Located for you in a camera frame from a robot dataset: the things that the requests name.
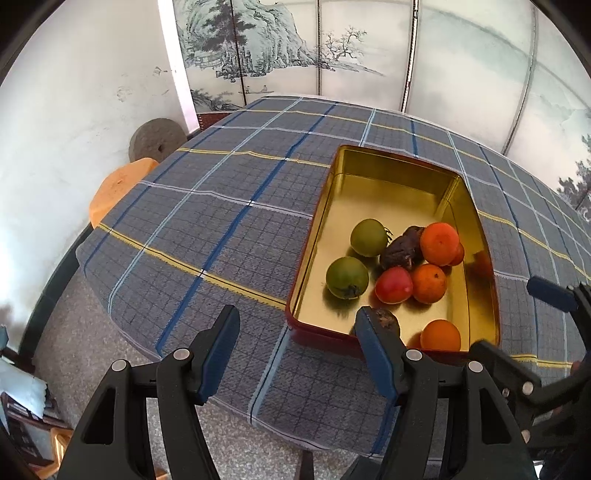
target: tomato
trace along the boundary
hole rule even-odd
[[[451,262],[449,262],[449,265],[451,267],[455,267],[455,266],[459,265],[460,263],[462,263],[463,261],[464,261],[464,246],[460,242],[457,245],[456,256],[453,257],[453,260]]]
[[[375,283],[375,295],[384,303],[401,303],[409,299],[412,294],[413,279],[402,267],[387,269]]]

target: white wall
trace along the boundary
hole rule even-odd
[[[166,117],[186,127],[157,0],[66,0],[0,86],[0,306],[9,346],[88,224],[102,180],[129,139]]]

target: plaid tablecloth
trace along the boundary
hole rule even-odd
[[[396,411],[364,363],[295,344],[283,312],[341,144],[463,176],[491,248],[502,348],[545,382],[565,376],[584,354],[574,322],[529,297],[525,282],[587,280],[591,227],[482,145],[400,113],[302,97],[262,98],[187,142],[80,246],[84,275],[123,334],[158,358],[234,304],[241,332],[214,400],[307,448],[383,453]]]

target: white cloth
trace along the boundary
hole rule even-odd
[[[0,393],[6,392],[39,418],[43,418],[46,388],[43,380],[0,360]]]

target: blue gripper pad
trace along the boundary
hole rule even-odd
[[[232,308],[203,362],[201,387],[197,392],[202,403],[216,394],[239,333],[240,314],[238,309]]]
[[[394,367],[363,308],[355,316],[355,335],[361,344],[369,374],[378,392],[389,400],[395,400],[398,394],[394,387]]]
[[[541,300],[562,312],[574,312],[577,309],[577,301],[570,290],[545,278],[531,277],[527,282],[527,292],[533,298]]]

